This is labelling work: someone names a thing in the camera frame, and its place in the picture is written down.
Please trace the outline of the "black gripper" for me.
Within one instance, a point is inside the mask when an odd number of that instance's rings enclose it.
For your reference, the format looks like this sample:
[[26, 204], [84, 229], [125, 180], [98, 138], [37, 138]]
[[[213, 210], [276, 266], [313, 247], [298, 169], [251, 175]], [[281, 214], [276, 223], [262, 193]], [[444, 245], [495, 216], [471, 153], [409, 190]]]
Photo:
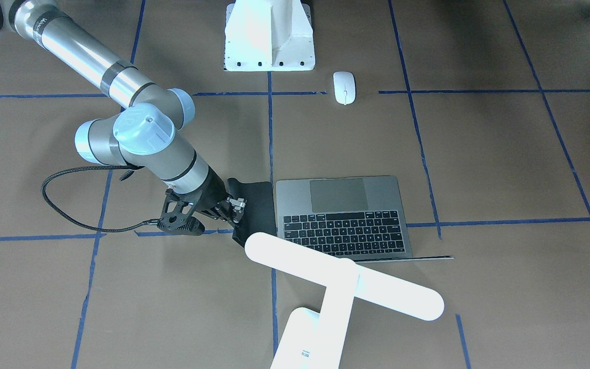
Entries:
[[222, 219], [231, 226], [239, 226], [247, 204], [246, 199], [236, 199], [229, 194], [214, 170], [208, 170], [204, 183], [195, 191], [179, 196], [182, 201], [192, 203], [195, 212], [212, 219]]

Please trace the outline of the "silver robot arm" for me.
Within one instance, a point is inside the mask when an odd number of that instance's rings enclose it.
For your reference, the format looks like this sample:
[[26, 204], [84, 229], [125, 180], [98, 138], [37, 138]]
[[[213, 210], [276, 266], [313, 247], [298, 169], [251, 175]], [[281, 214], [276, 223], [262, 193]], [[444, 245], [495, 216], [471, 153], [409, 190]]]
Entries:
[[75, 134], [79, 155], [90, 170], [146, 169], [166, 186], [155, 225], [176, 234], [199, 234], [200, 213], [239, 228], [246, 200], [223, 181], [180, 130], [195, 117], [194, 101], [181, 89], [163, 89], [80, 27], [55, 1], [0, 1], [0, 31], [32, 40], [72, 68], [122, 111], [82, 124]]

